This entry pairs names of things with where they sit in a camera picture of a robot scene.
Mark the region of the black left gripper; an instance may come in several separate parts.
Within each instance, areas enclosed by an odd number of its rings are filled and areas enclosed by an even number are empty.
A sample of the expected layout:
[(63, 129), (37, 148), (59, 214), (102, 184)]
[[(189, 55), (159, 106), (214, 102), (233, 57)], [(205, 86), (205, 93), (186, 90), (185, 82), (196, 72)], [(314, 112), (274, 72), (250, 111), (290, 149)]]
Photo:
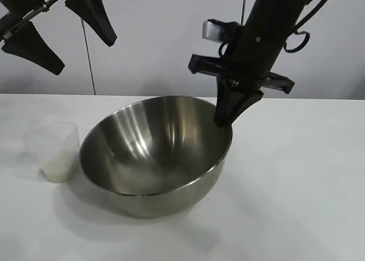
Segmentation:
[[(1, 17), (1, 40), (6, 39), (2, 51), (59, 75), (65, 67), (64, 63), (45, 43), (34, 24), (28, 22), (39, 13), (47, 12), (57, 1), (1, 0), (2, 6), (7, 9)], [(103, 0), (66, 0), (65, 5), (82, 18), (108, 47), (115, 44), (117, 35), (108, 19)], [(13, 29), (23, 23), (26, 24), (12, 35)]]

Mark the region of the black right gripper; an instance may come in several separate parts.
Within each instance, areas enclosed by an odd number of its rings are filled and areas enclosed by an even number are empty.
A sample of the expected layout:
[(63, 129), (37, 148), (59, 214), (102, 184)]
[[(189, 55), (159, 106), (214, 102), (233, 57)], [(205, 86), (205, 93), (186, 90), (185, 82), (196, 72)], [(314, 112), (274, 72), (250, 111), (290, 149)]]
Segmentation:
[(259, 102), (259, 89), (271, 88), (286, 94), (294, 82), (271, 71), (277, 57), (293, 32), (293, 25), (250, 27), (238, 23), (204, 23), (202, 37), (220, 44), (218, 57), (193, 54), (188, 64), (191, 73), (218, 77), (214, 122), (219, 127), (233, 124), (249, 107)]

